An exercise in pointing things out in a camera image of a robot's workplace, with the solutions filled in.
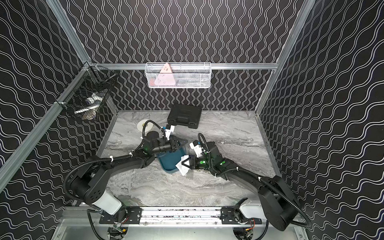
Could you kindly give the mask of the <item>white wipe cloth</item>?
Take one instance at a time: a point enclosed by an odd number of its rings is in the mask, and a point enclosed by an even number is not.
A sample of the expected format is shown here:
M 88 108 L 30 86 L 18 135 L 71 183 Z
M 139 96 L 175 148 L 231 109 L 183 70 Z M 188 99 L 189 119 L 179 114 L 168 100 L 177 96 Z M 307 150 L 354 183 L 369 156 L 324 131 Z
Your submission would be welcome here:
M 189 171 L 189 168 L 183 165 L 183 161 L 188 160 L 189 158 L 189 155 L 184 155 L 181 157 L 181 160 L 176 164 L 176 167 L 182 176 L 185 176 Z

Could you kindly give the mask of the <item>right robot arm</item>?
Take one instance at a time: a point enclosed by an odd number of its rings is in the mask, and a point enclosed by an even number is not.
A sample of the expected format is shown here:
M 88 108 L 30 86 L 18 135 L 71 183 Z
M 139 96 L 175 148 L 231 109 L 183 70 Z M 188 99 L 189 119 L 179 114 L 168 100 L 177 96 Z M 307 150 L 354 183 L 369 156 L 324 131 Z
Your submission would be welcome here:
M 234 182 L 257 194 L 266 220 L 280 231 L 284 231 L 290 224 L 308 229 L 313 226 L 297 197 L 281 177 L 262 176 L 224 158 L 216 143 L 208 142 L 202 133 L 198 134 L 198 140 L 192 144 L 202 149 L 202 155 L 183 166 L 208 171 L 216 178 Z

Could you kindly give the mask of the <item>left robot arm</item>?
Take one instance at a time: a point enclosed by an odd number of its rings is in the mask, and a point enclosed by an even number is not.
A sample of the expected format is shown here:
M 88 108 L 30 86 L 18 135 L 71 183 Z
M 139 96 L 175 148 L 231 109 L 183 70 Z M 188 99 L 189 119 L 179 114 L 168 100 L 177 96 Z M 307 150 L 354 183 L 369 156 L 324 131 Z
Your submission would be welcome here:
M 123 222 L 128 217 L 127 207 L 106 190 L 110 178 L 128 170 L 146 168 L 158 154 L 174 153 L 187 143 L 187 140 L 172 135 L 169 129 L 147 120 L 143 124 L 142 141 L 138 147 L 124 156 L 89 157 L 65 176 L 64 194 L 87 204 L 95 212 L 110 215 L 117 223 Z

